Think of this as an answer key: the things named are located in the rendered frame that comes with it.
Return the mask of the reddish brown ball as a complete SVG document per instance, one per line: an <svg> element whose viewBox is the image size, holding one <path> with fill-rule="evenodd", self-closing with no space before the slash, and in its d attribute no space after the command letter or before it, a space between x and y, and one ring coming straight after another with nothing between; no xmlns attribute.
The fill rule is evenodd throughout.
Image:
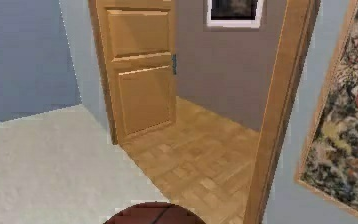
<svg viewBox="0 0 358 224"><path fill-rule="evenodd" d="M168 202L143 202L127 207L103 224L206 224L194 212Z"/></svg>

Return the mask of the brown panelled wooden door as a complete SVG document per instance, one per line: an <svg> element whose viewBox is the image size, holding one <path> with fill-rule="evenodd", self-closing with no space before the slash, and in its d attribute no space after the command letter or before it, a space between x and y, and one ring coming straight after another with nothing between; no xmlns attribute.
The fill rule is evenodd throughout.
<svg viewBox="0 0 358 224"><path fill-rule="evenodd" d="M176 121L175 0L88 0L111 140Z"/></svg>

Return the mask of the white framed dark picture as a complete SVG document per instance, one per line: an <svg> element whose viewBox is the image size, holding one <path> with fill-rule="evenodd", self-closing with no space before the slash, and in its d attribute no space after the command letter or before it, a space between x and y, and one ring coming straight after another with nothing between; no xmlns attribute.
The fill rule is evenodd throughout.
<svg viewBox="0 0 358 224"><path fill-rule="evenodd" d="M264 3L265 0L206 0L206 26L258 29Z"/></svg>

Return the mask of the wood framed abstract painting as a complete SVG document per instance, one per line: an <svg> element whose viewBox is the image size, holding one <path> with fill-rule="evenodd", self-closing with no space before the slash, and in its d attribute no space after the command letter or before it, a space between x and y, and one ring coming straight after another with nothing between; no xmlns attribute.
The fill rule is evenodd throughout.
<svg viewBox="0 0 358 224"><path fill-rule="evenodd" d="M295 181L358 218L358 0L349 0Z"/></svg>

